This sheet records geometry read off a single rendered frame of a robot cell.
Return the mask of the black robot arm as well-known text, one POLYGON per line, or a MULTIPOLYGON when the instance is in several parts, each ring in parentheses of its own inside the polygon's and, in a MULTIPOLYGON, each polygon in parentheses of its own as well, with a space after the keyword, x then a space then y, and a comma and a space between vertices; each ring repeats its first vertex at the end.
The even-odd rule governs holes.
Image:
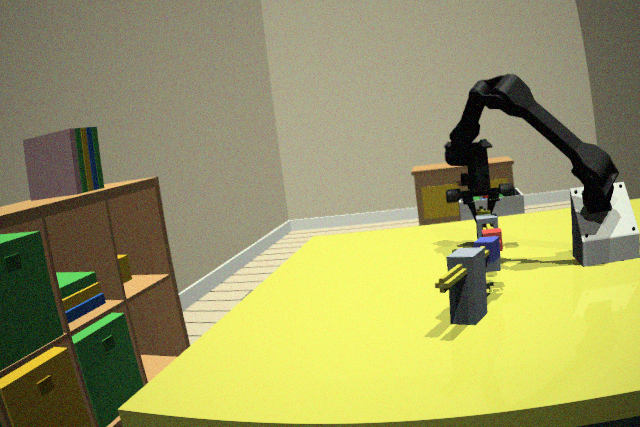
POLYGON ((444 146, 448 165, 489 165, 487 148, 492 148, 493 145, 486 139, 481 139, 479 143, 473 141, 479 135, 479 119, 484 106, 500 109, 510 116, 527 121, 570 159, 572 174, 584 185, 582 198, 589 214, 612 209, 610 201, 614 191, 613 184, 619 171, 611 157, 598 146, 583 143, 554 118, 535 101, 528 85, 517 75, 506 74, 480 80, 472 87, 468 96, 462 119, 450 132, 451 142, 444 146))

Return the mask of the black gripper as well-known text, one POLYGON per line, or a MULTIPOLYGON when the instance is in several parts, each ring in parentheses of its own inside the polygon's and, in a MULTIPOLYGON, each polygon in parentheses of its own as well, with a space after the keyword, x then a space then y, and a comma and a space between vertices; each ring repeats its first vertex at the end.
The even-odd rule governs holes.
POLYGON ((468 167, 469 191, 460 191, 458 189, 449 189, 446 191, 447 202, 458 202, 463 199, 463 203, 467 204, 476 221, 476 208, 473 197, 487 196, 487 211, 492 211, 496 201, 500 201, 499 194, 503 196, 514 196, 514 185, 511 183, 499 184, 499 187, 491 188, 489 165, 480 167, 468 167))

